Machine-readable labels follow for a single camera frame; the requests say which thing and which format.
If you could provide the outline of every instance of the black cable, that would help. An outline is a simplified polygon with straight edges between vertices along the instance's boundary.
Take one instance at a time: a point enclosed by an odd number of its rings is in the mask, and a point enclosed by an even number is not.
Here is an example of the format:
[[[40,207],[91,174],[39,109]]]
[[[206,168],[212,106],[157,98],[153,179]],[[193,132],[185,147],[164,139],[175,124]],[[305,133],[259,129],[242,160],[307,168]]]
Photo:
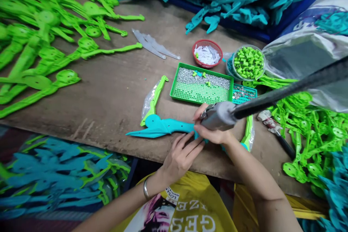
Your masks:
[[[256,99],[242,103],[236,107],[233,114],[236,119],[242,119],[249,115],[263,111],[274,105],[277,101],[294,93],[307,89],[317,88],[329,83],[338,82],[348,77],[348,56],[321,68],[306,76],[302,80],[292,83],[287,87],[273,90]]]

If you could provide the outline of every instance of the red plastic basket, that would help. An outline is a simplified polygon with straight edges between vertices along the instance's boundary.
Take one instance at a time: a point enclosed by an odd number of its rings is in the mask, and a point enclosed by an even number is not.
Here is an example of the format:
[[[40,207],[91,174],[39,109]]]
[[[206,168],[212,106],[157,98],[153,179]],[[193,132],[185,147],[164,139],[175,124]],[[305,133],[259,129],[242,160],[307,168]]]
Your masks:
[[[214,64],[214,65],[207,65],[205,63],[202,63],[200,60],[197,59],[197,57],[195,55],[196,45],[197,45],[197,47],[199,47],[199,46],[211,46],[211,47],[213,47],[217,51],[217,53],[220,55],[219,62],[217,64]],[[207,39],[201,39],[201,40],[198,40],[197,42],[195,42],[195,44],[192,47],[192,54],[193,54],[193,57],[195,58],[196,63],[200,67],[205,68],[205,69],[211,69],[214,66],[218,65],[219,63],[221,63],[221,61],[222,61],[222,50],[221,50],[220,46],[217,45],[215,42],[207,40]]]

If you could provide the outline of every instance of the green plastic tray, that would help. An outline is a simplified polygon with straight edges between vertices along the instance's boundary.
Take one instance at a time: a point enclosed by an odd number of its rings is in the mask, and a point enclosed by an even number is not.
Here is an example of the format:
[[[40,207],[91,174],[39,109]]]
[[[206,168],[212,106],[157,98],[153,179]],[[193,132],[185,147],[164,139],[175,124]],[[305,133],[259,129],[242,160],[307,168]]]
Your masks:
[[[217,77],[222,77],[231,81],[229,90],[221,88],[219,86],[208,87],[206,84],[185,84],[177,82],[177,76],[180,68],[186,68],[189,70],[197,70],[201,73],[206,73],[214,75]],[[230,101],[233,98],[233,77],[199,68],[193,65],[188,65],[185,63],[179,63],[173,85],[171,87],[170,96],[173,99],[183,100],[192,103],[207,103],[213,104],[217,102]]]

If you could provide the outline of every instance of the clear plastic container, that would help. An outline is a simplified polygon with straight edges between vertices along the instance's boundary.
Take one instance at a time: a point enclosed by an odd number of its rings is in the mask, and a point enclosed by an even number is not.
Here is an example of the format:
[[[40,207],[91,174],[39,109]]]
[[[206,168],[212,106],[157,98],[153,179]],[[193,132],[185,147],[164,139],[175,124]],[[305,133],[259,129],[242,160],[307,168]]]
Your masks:
[[[243,45],[243,46],[239,47],[239,48],[234,52],[234,54],[232,55],[232,57],[229,58],[229,59],[226,61],[226,69],[225,69],[225,72],[226,72],[227,75],[232,76],[232,77],[233,77],[235,80],[237,80],[237,81],[252,82],[252,81],[254,81],[255,79],[245,79],[245,78],[243,78],[242,76],[240,76],[240,75],[237,73],[237,70],[236,70],[236,68],[235,68],[235,57],[236,57],[237,53],[239,52],[239,50],[242,49],[243,47],[251,47],[251,48],[253,48],[253,49],[255,49],[255,50],[259,50],[259,51],[263,54],[263,58],[264,58],[264,70],[263,70],[263,72],[262,72],[261,75],[263,75],[263,74],[265,73],[265,70],[266,70],[266,66],[265,66],[265,65],[266,65],[266,58],[265,58],[265,55],[264,55],[264,53],[262,52],[262,50],[261,50],[260,48],[254,46],[254,45]],[[228,62],[229,62],[230,59],[232,59],[232,69],[233,69],[232,71],[230,71],[229,68],[228,68]]]

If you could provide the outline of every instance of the yellow t-shirt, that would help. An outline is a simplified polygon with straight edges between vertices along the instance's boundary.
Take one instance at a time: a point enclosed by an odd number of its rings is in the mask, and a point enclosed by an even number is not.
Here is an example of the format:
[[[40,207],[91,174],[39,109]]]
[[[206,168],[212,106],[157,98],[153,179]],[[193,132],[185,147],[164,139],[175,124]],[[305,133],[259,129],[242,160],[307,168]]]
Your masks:
[[[237,229],[207,176],[188,171],[113,229],[121,231],[237,232]]]

